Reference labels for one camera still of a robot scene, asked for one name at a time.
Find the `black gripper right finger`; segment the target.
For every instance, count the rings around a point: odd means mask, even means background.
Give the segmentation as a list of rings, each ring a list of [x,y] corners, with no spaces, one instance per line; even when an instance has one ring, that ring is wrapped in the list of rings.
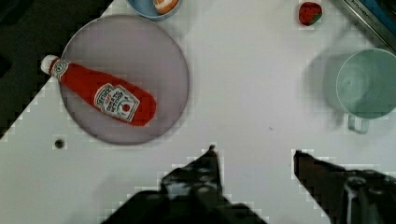
[[[395,224],[395,178],[375,170],[348,170],[301,150],[294,174],[331,224]]]

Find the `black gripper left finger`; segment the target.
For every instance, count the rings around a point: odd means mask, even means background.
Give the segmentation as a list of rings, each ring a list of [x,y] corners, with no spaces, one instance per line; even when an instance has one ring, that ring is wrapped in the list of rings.
[[[214,146],[164,176],[158,190],[142,190],[101,224],[267,224],[243,203],[222,192]]]

